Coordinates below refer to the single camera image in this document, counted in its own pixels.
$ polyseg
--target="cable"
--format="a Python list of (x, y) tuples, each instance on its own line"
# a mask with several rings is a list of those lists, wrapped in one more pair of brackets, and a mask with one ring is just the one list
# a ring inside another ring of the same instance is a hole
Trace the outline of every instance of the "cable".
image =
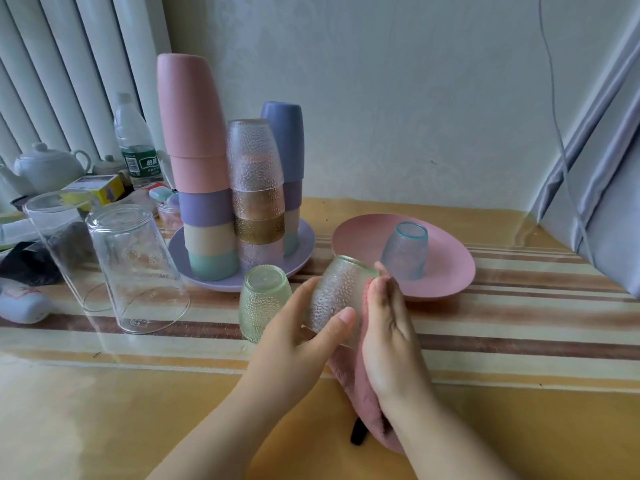
[(549, 72), (551, 74), (551, 113), (553, 115), (554, 126), (556, 128), (558, 145), (560, 146), (562, 172), (563, 172), (564, 184), (566, 186), (566, 193), (567, 193), (567, 196), (569, 197), (569, 202), (573, 208), (573, 211), (575, 212), (575, 217), (576, 219), (578, 219), (578, 226), (580, 227), (580, 233), (582, 234), (582, 240), (584, 241), (584, 247), (585, 247), (585, 252), (587, 254), (587, 259), (589, 260), (591, 265), (595, 267), (596, 266), (595, 260), (593, 258), (591, 247), (589, 245), (589, 239), (587, 237), (587, 227), (585, 227), (584, 222), (582, 221), (580, 211), (578, 210), (578, 206), (573, 200), (573, 197), (571, 195), (571, 190), (569, 188), (569, 165), (567, 163), (566, 151), (564, 149), (564, 142), (562, 140), (562, 133), (560, 133), (560, 127), (558, 126), (558, 120), (556, 117), (556, 81), (554, 78), (554, 63), (551, 58), (551, 50), (549, 50), (549, 44), (547, 42), (547, 37), (545, 35), (545, 26), (544, 26), (544, 23), (542, 22), (542, 0), (538, 0), (538, 22), (540, 23), (540, 35), (542, 35), (542, 42), (544, 42), (545, 50), (547, 51), (547, 60), (549, 62)]

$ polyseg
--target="plate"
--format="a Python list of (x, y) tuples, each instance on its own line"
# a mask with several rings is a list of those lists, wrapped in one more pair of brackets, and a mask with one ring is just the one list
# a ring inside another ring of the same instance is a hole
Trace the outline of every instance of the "plate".
[[(300, 241), (300, 244), (298, 245), (296, 252), (284, 257), (284, 266), (282, 269), (287, 276), (297, 273), (300, 268), (309, 261), (311, 253), (314, 251), (314, 247), (316, 245), (316, 234), (314, 233), (314, 230), (311, 229), (311, 226), (303, 219), (300, 219), (300, 224), (298, 225), (298, 240)], [(178, 232), (173, 235), (171, 241), (169, 241), (168, 247), (169, 254), (171, 254), (178, 271), (180, 271), (180, 274), (188, 282), (194, 283), (203, 288), (226, 293), (238, 293), (242, 289), (244, 281), (242, 271), (238, 271), (233, 276), (229, 276), (228, 278), (219, 281), (204, 281), (193, 275), (191, 265), (189, 264), (189, 254), (187, 253), (187, 249), (184, 247), (183, 228), (180, 228)]]
[(400, 222), (423, 225), (429, 233), (429, 250), (420, 280), (398, 280), (411, 301), (445, 298), (467, 288), (476, 275), (471, 253), (450, 233), (428, 222), (395, 214), (365, 214), (343, 222), (334, 231), (334, 254), (344, 254), (372, 266), (380, 260), (389, 235)]

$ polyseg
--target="towel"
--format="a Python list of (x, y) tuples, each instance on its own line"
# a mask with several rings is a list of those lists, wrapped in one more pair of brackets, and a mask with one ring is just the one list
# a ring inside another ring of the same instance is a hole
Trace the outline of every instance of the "towel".
[(360, 321), (360, 337), (356, 350), (340, 346), (329, 359), (329, 367), (338, 379), (353, 404), (356, 413), (371, 434), (391, 451), (404, 454), (404, 450), (391, 423), (387, 420), (378, 396), (373, 391), (362, 357), (362, 341), (369, 326), (369, 305), (367, 293), (373, 280), (365, 286), (362, 297), (362, 320)]

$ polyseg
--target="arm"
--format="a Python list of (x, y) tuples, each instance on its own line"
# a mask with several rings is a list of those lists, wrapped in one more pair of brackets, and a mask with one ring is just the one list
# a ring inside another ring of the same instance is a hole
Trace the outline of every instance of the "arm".
[(480, 438), (437, 400), (397, 282), (377, 278), (368, 301), (365, 368), (418, 478), (514, 479)]
[(300, 286), (267, 325), (242, 379), (147, 480), (242, 479), (271, 430), (316, 384), (324, 364), (356, 320), (352, 308), (332, 317), (313, 339), (301, 320), (317, 284)]

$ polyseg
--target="person's right hand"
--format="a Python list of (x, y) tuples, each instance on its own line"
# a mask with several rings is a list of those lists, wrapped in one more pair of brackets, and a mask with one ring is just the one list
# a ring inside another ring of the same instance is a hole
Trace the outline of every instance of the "person's right hand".
[(369, 287), (369, 327), (362, 343), (364, 366), (386, 416), (408, 403), (433, 397), (418, 337), (395, 279), (382, 276)]

